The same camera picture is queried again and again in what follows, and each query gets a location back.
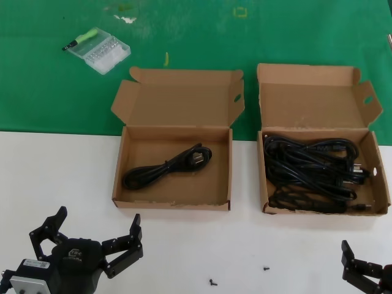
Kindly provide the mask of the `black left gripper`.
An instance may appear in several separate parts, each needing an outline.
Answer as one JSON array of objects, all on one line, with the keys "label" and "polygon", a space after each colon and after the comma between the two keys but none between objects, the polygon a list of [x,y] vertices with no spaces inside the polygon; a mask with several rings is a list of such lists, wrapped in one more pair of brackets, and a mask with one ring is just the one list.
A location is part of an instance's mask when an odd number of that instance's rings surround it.
[{"label": "black left gripper", "polygon": [[[15,272],[16,293],[95,293],[103,269],[108,278],[114,278],[143,257],[140,214],[135,215],[128,235],[101,245],[90,239],[68,239],[59,231],[66,217],[67,208],[61,206],[29,234],[37,258],[20,263]],[[56,245],[50,255],[41,247],[46,239]],[[117,253],[121,255],[104,263],[104,256]]]}]

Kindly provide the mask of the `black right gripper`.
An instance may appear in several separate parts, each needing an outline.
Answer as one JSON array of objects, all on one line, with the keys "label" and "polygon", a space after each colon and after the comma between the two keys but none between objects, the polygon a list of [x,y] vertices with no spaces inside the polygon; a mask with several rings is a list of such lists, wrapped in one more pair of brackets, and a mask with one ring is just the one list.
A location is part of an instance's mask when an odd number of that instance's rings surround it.
[{"label": "black right gripper", "polygon": [[[380,293],[392,292],[392,265],[382,265],[358,260],[346,240],[341,243],[342,265],[344,267],[342,278],[354,287],[378,287]],[[375,283],[369,277],[379,280]]]}]

